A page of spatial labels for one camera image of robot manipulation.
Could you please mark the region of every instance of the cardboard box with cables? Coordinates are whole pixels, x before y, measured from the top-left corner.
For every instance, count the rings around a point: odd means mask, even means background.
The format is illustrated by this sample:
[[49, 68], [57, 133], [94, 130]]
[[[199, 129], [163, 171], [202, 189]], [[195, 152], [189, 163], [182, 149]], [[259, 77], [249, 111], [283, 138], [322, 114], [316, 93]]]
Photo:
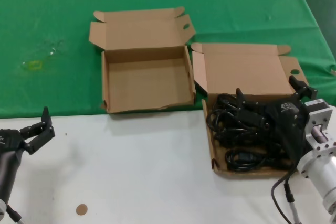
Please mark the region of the cardboard box with cables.
[[[298, 60], [283, 56], [290, 52], [286, 45], [193, 43], [192, 49], [195, 82], [208, 94], [208, 100], [202, 101], [205, 118], [219, 94], [235, 96], [240, 88], [247, 99], [267, 102], [293, 94], [288, 82], [291, 74], [307, 82]], [[214, 139], [208, 127], [207, 135], [214, 172], [235, 174], [227, 169], [227, 149]], [[283, 171], [263, 167], [247, 174], [269, 176]]]

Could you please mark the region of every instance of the cable plug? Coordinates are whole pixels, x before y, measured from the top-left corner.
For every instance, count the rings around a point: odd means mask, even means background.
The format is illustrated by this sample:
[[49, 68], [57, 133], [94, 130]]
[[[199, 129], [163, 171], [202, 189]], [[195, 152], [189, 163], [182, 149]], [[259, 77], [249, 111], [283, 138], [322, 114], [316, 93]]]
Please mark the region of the cable plug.
[[293, 194], [290, 190], [289, 183], [284, 183], [283, 186], [285, 188], [287, 202], [288, 203], [293, 203], [295, 200], [294, 200], [294, 196], [293, 196]]

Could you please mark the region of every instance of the empty cardboard box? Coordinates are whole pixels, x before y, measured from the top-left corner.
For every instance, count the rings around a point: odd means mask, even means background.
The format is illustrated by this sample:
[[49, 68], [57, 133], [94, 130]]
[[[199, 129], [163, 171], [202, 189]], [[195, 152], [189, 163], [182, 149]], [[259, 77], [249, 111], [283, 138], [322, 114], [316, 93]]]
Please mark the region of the empty cardboard box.
[[94, 12], [90, 42], [102, 53], [108, 113], [192, 105], [193, 70], [185, 43], [195, 29], [184, 8]]
[[[259, 44], [200, 44], [193, 43], [193, 69], [195, 81], [208, 93], [202, 101], [204, 116], [222, 93], [236, 95], [240, 88], [247, 99], [272, 101], [293, 94], [288, 79], [296, 73], [298, 80], [307, 82], [296, 58], [281, 56], [290, 51], [283, 45]], [[207, 128], [211, 166], [218, 174], [237, 174], [227, 170], [226, 148], [213, 139]], [[280, 175], [283, 171], [264, 167], [248, 175]]]

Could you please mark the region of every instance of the box lid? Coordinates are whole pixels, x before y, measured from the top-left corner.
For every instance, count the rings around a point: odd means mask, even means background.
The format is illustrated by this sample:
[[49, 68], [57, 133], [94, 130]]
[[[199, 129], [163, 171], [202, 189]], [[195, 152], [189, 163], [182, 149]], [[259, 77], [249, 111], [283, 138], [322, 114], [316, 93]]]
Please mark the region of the box lid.
[[[193, 43], [195, 81], [209, 94], [235, 94], [241, 88], [249, 95], [291, 94], [288, 76], [302, 72], [295, 58], [279, 57], [287, 45]], [[303, 73], [298, 79], [306, 81]]]
[[195, 35], [184, 7], [94, 12], [90, 42], [105, 50], [160, 48], [184, 45]]

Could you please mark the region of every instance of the table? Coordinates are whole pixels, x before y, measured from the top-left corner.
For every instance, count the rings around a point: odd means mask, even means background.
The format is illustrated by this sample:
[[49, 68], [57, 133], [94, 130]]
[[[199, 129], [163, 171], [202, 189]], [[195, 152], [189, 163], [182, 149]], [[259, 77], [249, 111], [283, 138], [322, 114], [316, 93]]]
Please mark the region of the table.
[[[101, 114], [93, 12], [184, 6], [197, 42], [288, 44], [319, 97], [336, 105], [335, 59], [305, 0], [0, 0], [0, 118]], [[195, 106], [201, 109], [198, 92]]]
[[[276, 178], [228, 179], [211, 170], [202, 111], [61, 116], [53, 125], [56, 137], [24, 154], [9, 201], [27, 224], [285, 223], [270, 196]], [[310, 180], [296, 175], [291, 188], [302, 223], [329, 223]], [[276, 195], [291, 217], [282, 186]], [[79, 204], [86, 215], [76, 214]], [[2, 224], [13, 223], [5, 216]]]

